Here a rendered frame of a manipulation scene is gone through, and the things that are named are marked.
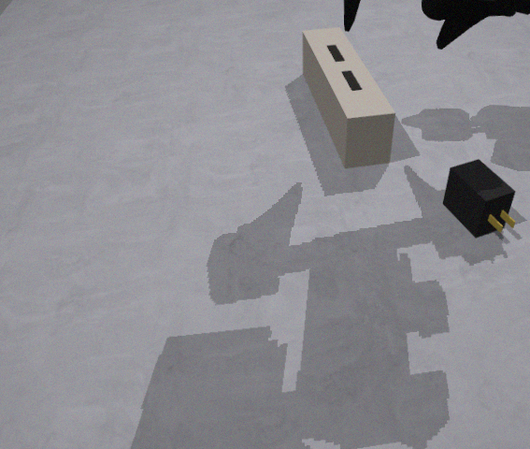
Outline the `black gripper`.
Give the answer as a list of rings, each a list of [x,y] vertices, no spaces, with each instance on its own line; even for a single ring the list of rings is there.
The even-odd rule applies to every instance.
[[[356,12],[359,7],[361,0],[344,0],[344,29],[345,32],[349,32],[356,17]],[[514,16],[516,12],[521,12],[524,15],[530,14],[530,0],[519,0],[512,8],[508,8],[507,14],[487,12],[482,17],[482,20],[486,17],[493,16]],[[475,25],[475,24],[474,24]],[[437,38],[437,48],[439,50],[444,49],[449,43],[452,43],[458,36],[462,35],[467,29],[474,25],[466,25],[463,22],[445,20],[441,26],[441,31]]]

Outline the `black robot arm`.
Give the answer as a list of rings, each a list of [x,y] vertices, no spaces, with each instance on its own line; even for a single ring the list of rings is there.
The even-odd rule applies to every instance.
[[[434,21],[458,21],[474,25],[487,12],[507,14],[519,0],[422,0],[426,17]]]

